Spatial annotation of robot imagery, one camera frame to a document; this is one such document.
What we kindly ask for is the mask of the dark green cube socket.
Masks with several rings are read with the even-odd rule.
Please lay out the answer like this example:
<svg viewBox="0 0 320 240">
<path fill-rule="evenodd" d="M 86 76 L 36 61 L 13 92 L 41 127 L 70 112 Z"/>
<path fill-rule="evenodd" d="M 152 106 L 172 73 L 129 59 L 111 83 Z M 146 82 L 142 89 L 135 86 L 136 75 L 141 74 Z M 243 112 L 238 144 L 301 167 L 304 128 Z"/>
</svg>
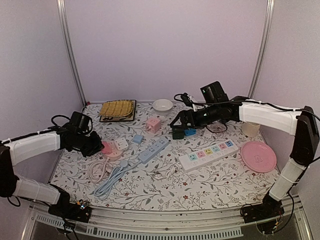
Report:
<svg viewBox="0 0 320 240">
<path fill-rule="evenodd" d="M 172 139 L 181 140 L 185 137 L 185 131 L 181 128 L 172 128 Z"/>
</svg>

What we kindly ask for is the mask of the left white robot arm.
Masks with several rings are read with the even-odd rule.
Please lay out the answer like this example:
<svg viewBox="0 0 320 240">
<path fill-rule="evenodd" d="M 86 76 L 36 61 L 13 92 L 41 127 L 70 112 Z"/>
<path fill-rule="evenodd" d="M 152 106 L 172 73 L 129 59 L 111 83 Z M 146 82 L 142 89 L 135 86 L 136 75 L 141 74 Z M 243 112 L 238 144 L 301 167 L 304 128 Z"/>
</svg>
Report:
<svg viewBox="0 0 320 240">
<path fill-rule="evenodd" d="M 48 129 L 29 133 L 0 143 L 0 196 L 20 197 L 54 205 L 63 216 L 74 213 L 70 196 L 57 187 L 43 184 L 19 176 L 14 166 L 38 155 L 58 150 L 76 151 L 83 157 L 91 157 L 100 152 L 104 145 L 100 136 L 93 130 L 93 120 L 88 115 L 75 111 L 63 126 L 51 119 Z"/>
</svg>

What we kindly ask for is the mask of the white long power strip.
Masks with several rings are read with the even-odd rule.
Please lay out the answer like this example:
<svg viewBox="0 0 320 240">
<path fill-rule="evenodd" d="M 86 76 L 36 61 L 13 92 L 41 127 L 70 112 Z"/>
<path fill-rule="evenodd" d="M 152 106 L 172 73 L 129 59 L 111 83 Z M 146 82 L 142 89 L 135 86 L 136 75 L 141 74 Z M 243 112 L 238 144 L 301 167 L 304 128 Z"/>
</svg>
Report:
<svg viewBox="0 0 320 240">
<path fill-rule="evenodd" d="M 188 173 L 226 157 L 232 156 L 238 151 L 239 147 L 231 139 L 227 139 L 192 153 L 180 156 L 178 160 L 183 171 Z"/>
</svg>

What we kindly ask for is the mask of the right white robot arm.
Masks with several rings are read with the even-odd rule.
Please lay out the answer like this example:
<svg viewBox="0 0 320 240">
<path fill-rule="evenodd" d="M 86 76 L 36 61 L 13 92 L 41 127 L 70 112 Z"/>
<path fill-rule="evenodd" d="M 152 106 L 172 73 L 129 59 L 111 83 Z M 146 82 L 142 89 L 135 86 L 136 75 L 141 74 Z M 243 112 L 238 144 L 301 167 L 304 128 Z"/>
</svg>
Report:
<svg viewBox="0 0 320 240">
<path fill-rule="evenodd" d="M 229 99 L 219 81 L 201 87 L 204 103 L 195 102 L 187 93 L 180 93 L 180 101 L 189 110 L 180 111 L 170 127 L 174 133 L 187 128 L 203 128 L 215 121 L 254 123 L 294 136 L 289 160 L 280 177 L 264 197 L 258 213 L 269 218 L 278 210 L 278 203 L 299 182 L 307 167 L 315 162 L 320 142 L 317 122 L 320 120 L 311 107 L 288 108 L 245 96 Z"/>
</svg>

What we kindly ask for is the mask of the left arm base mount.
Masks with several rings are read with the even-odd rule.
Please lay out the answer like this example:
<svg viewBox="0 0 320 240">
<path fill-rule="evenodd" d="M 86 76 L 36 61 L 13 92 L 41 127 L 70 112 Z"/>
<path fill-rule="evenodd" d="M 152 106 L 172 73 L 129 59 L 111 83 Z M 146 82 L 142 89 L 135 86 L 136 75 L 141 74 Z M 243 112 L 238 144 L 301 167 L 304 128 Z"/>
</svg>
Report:
<svg viewBox="0 0 320 240">
<path fill-rule="evenodd" d="M 57 204 L 49 207 L 48 213 L 65 220 L 73 220 L 88 223 L 91 217 L 92 208 L 87 200 L 78 200 L 75 203 L 67 199 L 59 199 Z"/>
</svg>

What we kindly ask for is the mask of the light blue charger plug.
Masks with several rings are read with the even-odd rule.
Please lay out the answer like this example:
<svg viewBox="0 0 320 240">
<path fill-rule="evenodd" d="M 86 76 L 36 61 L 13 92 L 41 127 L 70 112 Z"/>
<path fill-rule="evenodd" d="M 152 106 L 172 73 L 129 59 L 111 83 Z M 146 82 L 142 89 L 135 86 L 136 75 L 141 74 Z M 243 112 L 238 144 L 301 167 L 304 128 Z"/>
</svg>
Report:
<svg viewBox="0 0 320 240">
<path fill-rule="evenodd" d="M 136 134 L 133 138 L 132 138 L 132 141 L 134 143 L 137 143 L 137 144 L 141 144 L 144 140 L 144 136 L 143 135 L 139 135 L 139 134 Z"/>
</svg>

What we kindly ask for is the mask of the pink cube plug adapter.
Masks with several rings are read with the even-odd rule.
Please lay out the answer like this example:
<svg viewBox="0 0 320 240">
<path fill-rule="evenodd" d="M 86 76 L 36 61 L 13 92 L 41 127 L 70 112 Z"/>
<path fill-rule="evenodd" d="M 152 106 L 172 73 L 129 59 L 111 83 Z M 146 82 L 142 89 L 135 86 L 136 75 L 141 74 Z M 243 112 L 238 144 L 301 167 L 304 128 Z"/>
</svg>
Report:
<svg viewBox="0 0 320 240">
<path fill-rule="evenodd" d="M 160 119 L 151 117 L 146 121 L 146 130 L 148 132 L 155 134 L 160 130 L 160 128 L 161 128 Z"/>
</svg>

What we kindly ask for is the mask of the white plug adapter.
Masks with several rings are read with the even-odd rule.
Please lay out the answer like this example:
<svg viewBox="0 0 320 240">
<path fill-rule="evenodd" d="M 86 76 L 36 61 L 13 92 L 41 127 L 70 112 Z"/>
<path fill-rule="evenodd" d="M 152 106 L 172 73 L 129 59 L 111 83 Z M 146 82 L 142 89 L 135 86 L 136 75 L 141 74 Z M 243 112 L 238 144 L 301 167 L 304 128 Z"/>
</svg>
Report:
<svg viewBox="0 0 320 240">
<path fill-rule="evenodd" d="M 119 151 L 127 150 L 129 147 L 129 144 L 124 137 L 121 137 L 121 138 L 114 140 L 114 145 L 115 145 L 116 149 Z"/>
</svg>

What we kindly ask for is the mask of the light blue cube adapter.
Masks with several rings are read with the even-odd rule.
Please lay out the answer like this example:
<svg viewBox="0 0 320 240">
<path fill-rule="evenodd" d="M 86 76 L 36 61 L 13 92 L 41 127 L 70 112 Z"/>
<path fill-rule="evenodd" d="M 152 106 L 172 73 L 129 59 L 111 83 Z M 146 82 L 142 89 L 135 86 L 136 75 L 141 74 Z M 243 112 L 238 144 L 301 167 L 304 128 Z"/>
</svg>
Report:
<svg viewBox="0 0 320 240">
<path fill-rule="evenodd" d="M 187 137 L 195 135 L 196 133 L 197 133 L 197 130 L 194 129 L 194 128 L 188 128 L 188 129 L 184 130 L 184 135 L 187 136 Z"/>
</svg>

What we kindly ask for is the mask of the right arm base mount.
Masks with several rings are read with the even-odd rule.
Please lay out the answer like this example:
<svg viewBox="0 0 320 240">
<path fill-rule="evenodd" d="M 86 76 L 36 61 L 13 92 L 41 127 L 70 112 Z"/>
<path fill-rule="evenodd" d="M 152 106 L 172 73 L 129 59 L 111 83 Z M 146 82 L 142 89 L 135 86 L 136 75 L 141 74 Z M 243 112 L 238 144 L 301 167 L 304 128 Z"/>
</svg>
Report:
<svg viewBox="0 0 320 240">
<path fill-rule="evenodd" d="M 245 223 L 258 222 L 273 218 L 271 221 L 265 221 L 257 224 L 257 229 L 264 235 L 274 234 L 283 219 L 285 213 L 281 201 L 276 201 L 269 195 L 266 195 L 260 204 L 245 204 L 240 208 L 240 215 Z"/>
</svg>

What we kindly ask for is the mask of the pink square plug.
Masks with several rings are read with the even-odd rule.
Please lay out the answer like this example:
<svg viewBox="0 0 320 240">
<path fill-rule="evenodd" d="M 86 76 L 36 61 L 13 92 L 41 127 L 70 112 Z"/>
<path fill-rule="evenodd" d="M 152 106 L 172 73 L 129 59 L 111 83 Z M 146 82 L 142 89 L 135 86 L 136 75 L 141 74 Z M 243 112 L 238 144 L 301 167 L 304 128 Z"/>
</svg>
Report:
<svg viewBox="0 0 320 240">
<path fill-rule="evenodd" d="M 115 149 L 115 145 L 114 145 L 113 142 L 111 142 L 111 141 L 103 141 L 102 144 L 103 144 L 103 149 L 101 150 L 101 152 L 103 154 L 109 155 L 109 154 L 113 153 L 113 151 Z"/>
</svg>

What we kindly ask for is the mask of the pink round power strip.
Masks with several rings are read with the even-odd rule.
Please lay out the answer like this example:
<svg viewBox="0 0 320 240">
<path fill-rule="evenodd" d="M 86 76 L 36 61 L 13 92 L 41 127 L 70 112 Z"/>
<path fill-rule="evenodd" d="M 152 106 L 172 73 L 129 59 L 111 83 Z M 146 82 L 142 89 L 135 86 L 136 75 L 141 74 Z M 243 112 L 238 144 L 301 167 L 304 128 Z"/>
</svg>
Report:
<svg viewBox="0 0 320 240">
<path fill-rule="evenodd" d="M 126 150 L 118 150 L 116 147 L 114 147 L 113 153 L 104 154 L 104 155 L 107 158 L 109 158 L 110 160 L 114 161 L 114 160 L 118 160 L 122 156 L 123 152 L 125 152 Z"/>
</svg>

